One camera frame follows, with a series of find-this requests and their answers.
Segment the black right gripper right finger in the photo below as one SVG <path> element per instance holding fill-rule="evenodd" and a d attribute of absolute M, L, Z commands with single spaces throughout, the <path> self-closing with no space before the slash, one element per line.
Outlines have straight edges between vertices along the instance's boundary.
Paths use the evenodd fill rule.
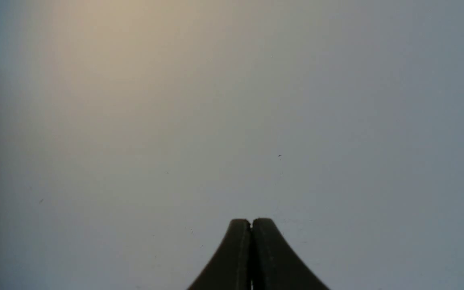
<path fill-rule="evenodd" d="M 329 289 L 289 246 L 272 219 L 255 219 L 251 232 L 254 290 Z"/>

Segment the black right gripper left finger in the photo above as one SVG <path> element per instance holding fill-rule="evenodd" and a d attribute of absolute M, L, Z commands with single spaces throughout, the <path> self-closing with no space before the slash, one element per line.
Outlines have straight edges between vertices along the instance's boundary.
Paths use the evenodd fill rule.
<path fill-rule="evenodd" d="M 232 219 L 212 258 L 188 289 L 250 290 L 251 238 L 250 222 L 246 219 Z"/>

